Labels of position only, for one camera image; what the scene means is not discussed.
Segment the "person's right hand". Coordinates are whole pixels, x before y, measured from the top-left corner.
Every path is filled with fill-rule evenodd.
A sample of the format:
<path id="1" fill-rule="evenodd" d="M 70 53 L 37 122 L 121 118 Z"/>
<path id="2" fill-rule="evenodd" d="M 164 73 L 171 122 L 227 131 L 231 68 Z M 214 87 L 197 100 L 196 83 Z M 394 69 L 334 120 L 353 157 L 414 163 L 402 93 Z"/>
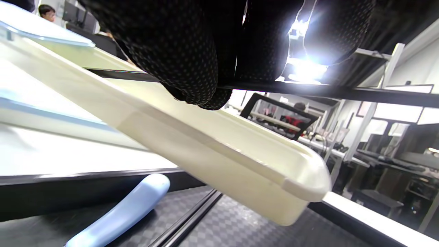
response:
<path id="1" fill-rule="evenodd" d="M 232 79 L 273 82 L 295 21 L 309 18 L 301 54 L 332 66 L 359 48 L 375 0 L 80 0 L 123 53 L 177 100 L 207 110 Z"/>

